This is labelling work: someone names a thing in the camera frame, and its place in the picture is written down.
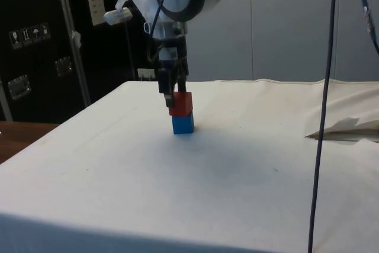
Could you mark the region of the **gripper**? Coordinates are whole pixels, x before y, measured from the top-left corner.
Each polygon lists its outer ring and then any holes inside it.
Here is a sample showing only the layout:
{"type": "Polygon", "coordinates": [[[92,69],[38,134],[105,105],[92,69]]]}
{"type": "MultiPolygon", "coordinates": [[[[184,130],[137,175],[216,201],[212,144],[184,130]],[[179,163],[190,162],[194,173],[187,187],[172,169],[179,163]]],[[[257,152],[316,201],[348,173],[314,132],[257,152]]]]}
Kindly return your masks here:
{"type": "Polygon", "coordinates": [[[189,74],[187,61],[187,41],[186,37],[175,37],[169,39],[153,40],[158,59],[154,64],[154,69],[158,70],[159,92],[163,94],[166,106],[171,108],[175,105],[174,89],[177,82],[178,92],[186,92],[187,76],[189,74]],[[178,80],[177,72],[174,69],[161,68],[165,63],[172,65],[178,63],[178,80]]]}

